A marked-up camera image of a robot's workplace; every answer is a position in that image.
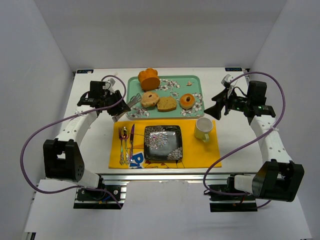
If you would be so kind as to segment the speckled raisin bagel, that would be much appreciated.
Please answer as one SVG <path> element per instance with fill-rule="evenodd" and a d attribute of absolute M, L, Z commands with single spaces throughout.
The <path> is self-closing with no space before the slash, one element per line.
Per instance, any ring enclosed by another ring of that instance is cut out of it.
<path fill-rule="evenodd" d="M 154 107 L 160 100 L 159 95 L 156 92 L 147 91 L 142 95 L 141 105 L 144 108 Z"/>

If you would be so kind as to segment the brown bread slice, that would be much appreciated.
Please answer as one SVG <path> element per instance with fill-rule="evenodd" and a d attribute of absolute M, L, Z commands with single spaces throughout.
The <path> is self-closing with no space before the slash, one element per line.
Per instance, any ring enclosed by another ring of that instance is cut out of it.
<path fill-rule="evenodd" d="M 159 112 L 170 112 L 177 108 L 177 101 L 172 96 L 161 97 L 157 102 Z"/>

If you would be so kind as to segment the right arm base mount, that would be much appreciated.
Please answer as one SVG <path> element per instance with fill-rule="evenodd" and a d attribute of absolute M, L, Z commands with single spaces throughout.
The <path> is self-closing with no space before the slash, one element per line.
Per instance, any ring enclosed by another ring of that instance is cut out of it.
<path fill-rule="evenodd" d="M 209 184 L 209 188 L 216 192 L 229 194 L 242 194 L 235 189 L 235 176 L 231 174 L 225 183 Z M 256 198 L 252 195 L 223 195 L 205 190 L 205 195 L 209 196 L 209 207 L 211 213 L 236 213 L 236 212 L 257 212 L 258 206 Z"/>

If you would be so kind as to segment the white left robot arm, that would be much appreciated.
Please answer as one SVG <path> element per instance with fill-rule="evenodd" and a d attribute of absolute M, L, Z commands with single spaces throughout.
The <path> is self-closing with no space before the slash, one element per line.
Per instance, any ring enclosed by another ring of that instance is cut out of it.
<path fill-rule="evenodd" d="M 119 90 L 107 88 L 103 81 L 92 81 L 89 97 L 82 95 L 77 112 L 67 118 L 67 127 L 55 139 L 46 140 L 43 144 L 44 167 L 47 178 L 67 181 L 91 191 L 103 189 L 102 177 L 85 168 L 80 153 L 80 144 L 90 128 L 98 118 L 100 112 L 107 111 L 113 117 L 118 117 L 129 109 L 124 102 Z M 116 151 L 123 149 L 123 144 L 116 140 L 118 128 L 135 127 L 134 134 L 139 136 L 147 127 L 157 129 L 166 136 L 162 141 L 162 153 L 160 156 L 151 155 L 151 163 L 169 164 L 173 169 L 177 164 L 183 169 L 206 168 L 210 163 L 220 158 L 218 137 L 216 131 L 209 134 L 212 139 L 208 143 L 202 143 L 192 131 L 195 120 L 156 119 L 138 121 L 120 121 L 113 127 L 112 148 L 110 155 L 111 166 L 114 169 L 126 164 L 124 155 L 116 156 Z"/>

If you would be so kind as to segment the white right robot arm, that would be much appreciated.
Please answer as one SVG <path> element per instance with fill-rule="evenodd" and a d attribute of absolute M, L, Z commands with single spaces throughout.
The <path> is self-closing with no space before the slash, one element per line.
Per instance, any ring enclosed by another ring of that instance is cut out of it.
<path fill-rule="evenodd" d="M 217 120 L 222 110 L 242 112 L 257 137 L 261 152 L 262 167 L 255 175 L 236 174 L 227 181 L 226 191 L 210 189 L 223 196 L 253 195 L 257 199 L 292 202 L 304 176 L 301 164 L 293 162 L 287 153 L 276 129 L 276 114 L 272 106 L 266 105 L 267 84 L 250 81 L 244 97 L 235 93 L 234 86 L 222 81 L 224 90 L 214 96 L 215 105 L 204 112 Z"/>

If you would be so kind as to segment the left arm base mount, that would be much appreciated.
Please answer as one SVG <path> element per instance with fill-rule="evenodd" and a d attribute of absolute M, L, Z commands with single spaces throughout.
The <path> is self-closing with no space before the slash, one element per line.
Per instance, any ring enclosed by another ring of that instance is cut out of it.
<path fill-rule="evenodd" d="M 105 189 L 110 192 L 119 202 L 124 205 L 127 193 L 128 181 L 105 181 Z M 102 191 L 92 191 L 85 188 L 76 190 L 73 203 L 74 209 L 87 210 L 120 210 L 119 205 L 114 201 L 109 193 Z"/>

